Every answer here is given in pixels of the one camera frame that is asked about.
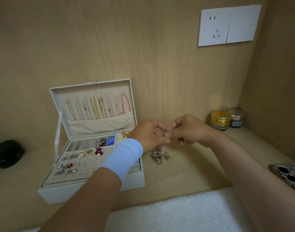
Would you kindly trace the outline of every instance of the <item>blank wall plate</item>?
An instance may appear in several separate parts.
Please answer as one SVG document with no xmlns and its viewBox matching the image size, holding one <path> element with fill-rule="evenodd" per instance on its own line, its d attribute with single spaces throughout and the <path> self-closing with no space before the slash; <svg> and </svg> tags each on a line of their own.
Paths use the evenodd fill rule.
<svg viewBox="0 0 295 232">
<path fill-rule="evenodd" d="M 232 8 L 227 43 L 254 40 L 261 5 Z"/>
<path fill-rule="evenodd" d="M 201 11 L 198 46 L 225 44 L 231 7 Z"/>
</svg>

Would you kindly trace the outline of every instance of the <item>forearm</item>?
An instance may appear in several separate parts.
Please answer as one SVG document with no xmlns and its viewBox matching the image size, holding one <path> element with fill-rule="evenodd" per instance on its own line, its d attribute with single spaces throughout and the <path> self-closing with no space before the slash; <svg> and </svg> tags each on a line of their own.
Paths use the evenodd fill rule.
<svg viewBox="0 0 295 232">
<path fill-rule="evenodd" d="M 225 133 L 210 147 L 258 231 L 295 231 L 295 191 Z"/>
<path fill-rule="evenodd" d="M 103 231 L 121 185 L 113 171 L 99 168 L 40 231 Z"/>
</svg>

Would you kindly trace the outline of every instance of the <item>person's left hand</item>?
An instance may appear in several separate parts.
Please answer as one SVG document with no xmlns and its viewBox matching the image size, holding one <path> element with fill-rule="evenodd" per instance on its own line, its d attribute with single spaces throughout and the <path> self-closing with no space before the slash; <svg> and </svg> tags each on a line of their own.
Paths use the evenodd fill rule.
<svg viewBox="0 0 295 232">
<path fill-rule="evenodd" d="M 143 147 L 143 153 L 149 152 L 160 144 L 170 143 L 170 139 L 162 136 L 157 128 L 164 132 L 166 131 L 166 127 L 159 121 L 142 121 L 131 131 L 128 138 L 133 138 L 140 142 Z"/>
</svg>

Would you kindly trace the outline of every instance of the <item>wooden desk surface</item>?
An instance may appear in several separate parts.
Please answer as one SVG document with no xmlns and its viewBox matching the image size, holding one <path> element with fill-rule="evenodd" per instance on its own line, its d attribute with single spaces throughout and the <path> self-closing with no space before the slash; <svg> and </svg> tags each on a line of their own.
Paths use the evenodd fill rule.
<svg viewBox="0 0 295 232">
<path fill-rule="evenodd" d="M 293 162 L 270 144 L 242 127 L 226 131 L 265 166 Z M 199 144 L 182 148 L 176 141 L 164 146 L 172 159 L 153 164 L 144 155 L 145 187 L 120 192 L 113 210 L 230 186 L 209 148 Z M 62 205 L 48 205 L 37 190 L 53 162 L 53 150 L 26 152 L 8 169 L 0 169 L 0 231 L 20 231 L 41 226 Z"/>
</svg>

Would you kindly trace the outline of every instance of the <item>white fluffy mat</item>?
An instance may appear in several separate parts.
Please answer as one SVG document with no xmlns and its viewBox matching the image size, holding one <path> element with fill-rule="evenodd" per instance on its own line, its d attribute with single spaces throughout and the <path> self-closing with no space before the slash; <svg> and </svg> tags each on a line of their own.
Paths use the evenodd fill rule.
<svg viewBox="0 0 295 232">
<path fill-rule="evenodd" d="M 255 232 L 234 188 L 112 212 L 105 232 Z"/>
</svg>

